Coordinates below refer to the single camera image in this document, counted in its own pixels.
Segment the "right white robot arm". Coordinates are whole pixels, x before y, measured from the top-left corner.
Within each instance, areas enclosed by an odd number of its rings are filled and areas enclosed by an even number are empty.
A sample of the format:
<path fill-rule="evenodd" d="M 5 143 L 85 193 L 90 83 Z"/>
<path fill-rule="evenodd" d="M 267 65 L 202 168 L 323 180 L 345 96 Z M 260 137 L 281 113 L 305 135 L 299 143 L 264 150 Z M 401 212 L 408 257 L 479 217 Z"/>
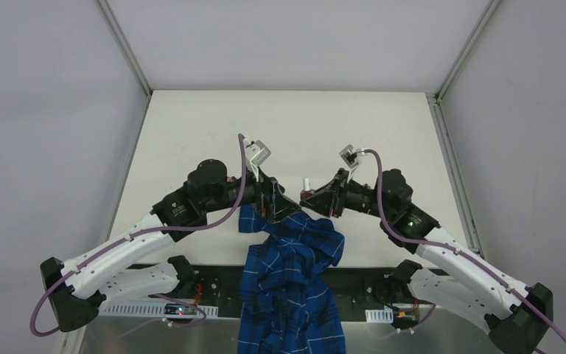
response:
<path fill-rule="evenodd" d="M 398 169 L 383 171 L 370 187 L 349 179 L 348 170 L 341 168 L 318 189 L 304 178 L 300 205 L 328 218 L 339 218 L 346 209 L 386 216 L 398 234 L 389 240 L 445 272 L 440 277 L 403 260 L 384 282 L 393 299 L 438 305 L 481 329 L 502 353 L 535 353 L 553 319 L 552 292 L 489 265 L 418 208 L 412 194 Z"/>

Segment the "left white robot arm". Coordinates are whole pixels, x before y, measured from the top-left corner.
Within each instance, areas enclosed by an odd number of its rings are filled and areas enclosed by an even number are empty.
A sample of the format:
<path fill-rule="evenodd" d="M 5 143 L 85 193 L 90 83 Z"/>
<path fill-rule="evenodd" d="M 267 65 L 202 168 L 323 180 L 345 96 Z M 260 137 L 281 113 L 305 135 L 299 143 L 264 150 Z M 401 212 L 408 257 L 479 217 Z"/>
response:
<path fill-rule="evenodd" d="M 154 204 L 120 236 L 69 260 L 44 260 L 40 272 L 45 294 L 40 303 L 49 302 L 57 330 L 67 333 L 121 300 L 170 293 L 187 298 L 194 292 L 195 278 L 185 257 L 171 257 L 147 270 L 132 266 L 192 233 L 216 227 L 208 222 L 210 212 L 247 206 L 269 223 L 283 221 L 301 209 L 284 192 L 261 170 L 247 167 L 234 178 L 223 162 L 205 160 L 182 187 Z"/>

